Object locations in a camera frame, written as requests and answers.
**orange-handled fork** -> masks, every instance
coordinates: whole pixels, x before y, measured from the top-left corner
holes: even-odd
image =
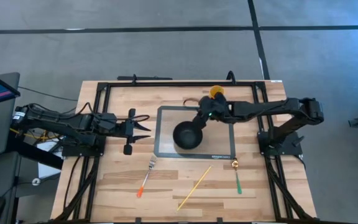
[[[141,197],[142,193],[143,193],[143,189],[144,189],[144,185],[146,184],[146,180],[149,177],[150,171],[154,168],[155,162],[157,161],[157,158],[155,155],[152,155],[152,158],[150,159],[149,162],[149,170],[147,171],[146,177],[143,180],[143,184],[140,187],[139,191],[137,192],[137,197]]]

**wooden tabletop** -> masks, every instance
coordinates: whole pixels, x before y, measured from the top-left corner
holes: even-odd
[[[93,105],[97,84],[98,82],[95,81],[83,82],[77,111],[86,102]],[[266,81],[266,87],[269,101],[286,98],[282,82]],[[228,100],[253,102],[250,87],[225,87],[224,91]],[[229,160],[158,158],[155,169],[145,185],[143,196],[136,197],[154,151],[157,109],[163,105],[181,106],[186,98],[201,98],[208,93],[209,87],[114,87],[111,89],[108,112],[125,118],[128,110],[135,108],[137,114],[150,115],[150,119],[142,122],[142,125],[152,131],[149,133],[150,138],[133,144],[131,156],[122,153],[124,139],[108,138],[104,156],[99,163],[92,222],[134,222],[136,217],[141,217],[145,222],[215,222],[216,217],[222,217],[227,222],[274,220],[265,162],[259,154],[256,138],[258,131],[256,119],[234,125],[242,194],[237,193],[236,175]],[[259,97],[262,101],[262,94],[259,93]],[[289,118],[289,115],[277,115],[273,116],[273,121],[279,126]],[[63,163],[51,218],[57,217],[63,210],[68,177],[75,159],[67,158]],[[315,216],[316,212],[302,163],[293,156],[282,156],[282,161],[289,191],[307,213]],[[68,202],[77,191],[81,165],[82,159],[74,170],[68,191]],[[177,212],[179,204],[209,166],[212,166],[212,169],[187,203]],[[277,192],[281,214],[284,217],[282,195],[278,189]],[[85,216],[87,194],[86,192],[81,203],[80,218]]]

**gray carpet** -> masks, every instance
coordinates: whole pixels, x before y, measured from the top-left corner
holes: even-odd
[[[260,26],[358,25],[358,1],[254,0]],[[0,0],[0,29],[251,26],[247,1]],[[326,121],[300,131],[314,205],[323,220],[358,223],[358,30],[262,31],[271,79],[288,96],[315,97]],[[83,80],[117,76],[176,80],[262,78],[252,31],[124,34],[0,34],[0,73],[20,85],[77,98]],[[74,102],[22,90],[17,105],[65,111]],[[23,170],[32,169],[28,163]],[[33,178],[29,172],[26,178]],[[52,193],[21,200],[18,218],[48,218]]]

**yellow cable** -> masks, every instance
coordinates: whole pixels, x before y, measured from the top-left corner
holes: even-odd
[[[191,192],[189,193],[189,195],[187,195],[187,197],[182,201],[182,203],[179,205],[177,211],[179,211],[179,209],[185,204],[185,202],[187,201],[187,199],[189,199],[190,195],[193,193],[194,190],[196,190],[198,184],[200,184],[200,182],[204,179],[205,175],[208,173],[208,171],[211,169],[212,167],[209,166],[209,168],[205,171],[204,175],[199,179],[199,181],[197,182],[197,184],[193,187],[193,189],[191,190]]]
[[[9,130],[13,131],[14,133],[17,133],[19,134],[19,131],[18,130],[15,130],[13,128],[9,128]],[[28,136],[28,137],[31,137],[31,138],[35,138],[35,139],[49,139],[49,138],[46,138],[46,137],[35,137],[31,134],[24,134],[25,136]]]

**yellow chopstick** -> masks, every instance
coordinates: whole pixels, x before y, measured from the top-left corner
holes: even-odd
[[[194,190],[196,190],[198,184],[204,179],[205,175],[208,173],[208,171],[211,169],[212,167],[209,166],[209,168],[205,171],[204,175],[199,179],[199,181],[197,182],[197,184],[193,187],[193,189],[191,190],[191,192],[189,193],[189,195],[187,195],[187,197],[182,201],[182,203],[179,205],[177,211],[179,211],[179,209],[185,204],[185,202],[187,201],[187,199],[189,199],[190,195],[193,193]]]

